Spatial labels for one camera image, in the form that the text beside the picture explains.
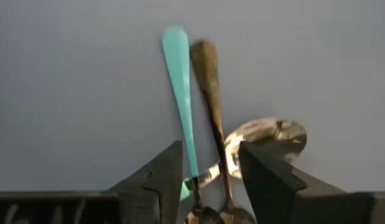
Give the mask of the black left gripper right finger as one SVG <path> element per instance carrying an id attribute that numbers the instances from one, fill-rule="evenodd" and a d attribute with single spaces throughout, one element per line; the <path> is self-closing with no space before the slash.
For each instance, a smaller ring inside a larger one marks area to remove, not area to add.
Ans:
<path id="1" fill-rule="evenodd" d="M 271 154 L 283 148 L 279 142 L 239 145 L 259 224 L 385 224 L 385 191 L 346 192 Z"/>

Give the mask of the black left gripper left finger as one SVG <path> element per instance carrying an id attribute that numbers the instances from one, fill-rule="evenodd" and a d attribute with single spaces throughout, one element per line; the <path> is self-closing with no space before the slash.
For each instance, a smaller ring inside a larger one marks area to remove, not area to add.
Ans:
<path id="1" fill-rule="evenodd" d="M 175 224 L 182 169 L 174 141 L 108 190 L 0 192 L 0 224 Z"/>

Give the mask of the teal-handled spoon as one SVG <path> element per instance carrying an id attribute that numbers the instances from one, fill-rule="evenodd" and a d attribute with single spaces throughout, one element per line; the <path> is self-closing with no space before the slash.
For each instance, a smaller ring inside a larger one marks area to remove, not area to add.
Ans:
<path id="1" fill-rule="evenodd" d="M 191 177 L 184 179 L 182 182 L 179 200 L 183 201 L 193 192 L 192 178 L 199 178 L 200 187 L 208 185 L 220 175 L 221 162 L 217 162 L 207 170 L 198 173 L 192 120 L 190 118 L 182 118 L 181 121 L 189 168 L 192 174 Z M 280 141 L 289 144 L 290 149 L 283 151 L 278 149 L 274 151 L 272 155 L 291 163 L 298 158 L 305 149 L 307 132 L 305 128 L 296 121 L 276 118 L 254 119 L 242 124 L 224 140 L 229 176 L 236 179 L 242 178 L 238 156 L 240 142 L 258 142 L 260 140 Z"/>
<path id="2" fill-rule="evenodd" d="M 162 50 L 179 111 L 192 176 L 193 206 L 183 224 L 224 224 L 220 214 L 202 202 L 200 193 L 190 96 L 190 53 L 186 32 L 180 27 L 166 28 L 162 32 Z"/>

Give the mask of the bronze-handled spoon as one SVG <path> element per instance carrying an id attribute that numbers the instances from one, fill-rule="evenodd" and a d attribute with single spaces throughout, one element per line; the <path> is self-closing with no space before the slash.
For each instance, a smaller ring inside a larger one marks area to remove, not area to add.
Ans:
<path id="1" fill-rule="evenodd" d="M 200 39 L 190 46 L 190 59 L 196 76 L 216 142 L 220 158 L 220 172 L 223 176 L 225 202 L 220 216 L 225 224 L 258 224 L 256 218 L 247 210 L 236 205 L 231 192 L 231 180 L 226 160 L 221 115 L 221 100 L 218 83 L 218 66 L 215 44 L 208 39 Z"/>

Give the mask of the blue-grey table mat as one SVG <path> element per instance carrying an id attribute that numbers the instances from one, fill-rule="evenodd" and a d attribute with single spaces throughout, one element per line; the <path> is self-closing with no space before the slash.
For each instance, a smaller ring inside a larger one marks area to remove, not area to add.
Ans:
<path id="1" fill-rule="evenodd" d="M 296 168 L 385 192 L 385 0 L 0 0 L 0 192 L 106 190 L 183 139 L 171 27 L 215 43 L 225 134 L 295 120 Z"/>

